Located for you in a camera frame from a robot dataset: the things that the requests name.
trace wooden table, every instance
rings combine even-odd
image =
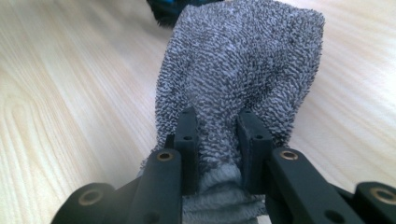
[[[326,18],[290,145],[344,189],[396,186],[396,2],[288,2]],[[135,178],[171,34],[144,0],[1,0],[0,223],[49,223],[75,189]]]

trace black metal bracket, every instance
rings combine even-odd
[[[145,172],[114,190],[90,184],[76,190],[53,224],[180,224],[181,196],[198,186],[197,123],[193,108],[180,113],[175,134],[148,157]],[[241,186],[265,194],[275,224],[396,223],[396,189],[366,182],[355,194],[329,184],[303,153],[274,148],[271,134],[251,110],[237,119]]]

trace fabric texture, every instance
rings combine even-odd
[[[257,223],[264,196],[241,189],[236,117],[246,107],[286,147],[292,123],[318,71],[324,18],[271,0],[187,6],[157,82],[157,146],[179,113],[198,120],[199,193],[183,198],[184,223]]]

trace bolt hole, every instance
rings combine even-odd
[[[155,212],[147,213],[143,216],[143,222],[145,224],[155,224],[160,221],[160,215]]]
[[[281,151],[280,152],[280,157],[282,157],[285,160],[289,160],[289,161],[296,161],[298,159],[298,155],[295,154],[292,151]]]
[[[170,161],[173,159],[173,155],[169,152],[162,152],[157,155],[157,160],[159,161]]]
[[[333,223],[345,223],[344,217],[333,210],[327,210],[324,215]]]
[[[372,188],[370,189],[370,192],[380,202],[396,205],[396,194],[390,190],[383,188]]]
[[[83,206],[93,205],[102,200],[104,193],[100,189],[89,189],[78,198],[78,203]]]

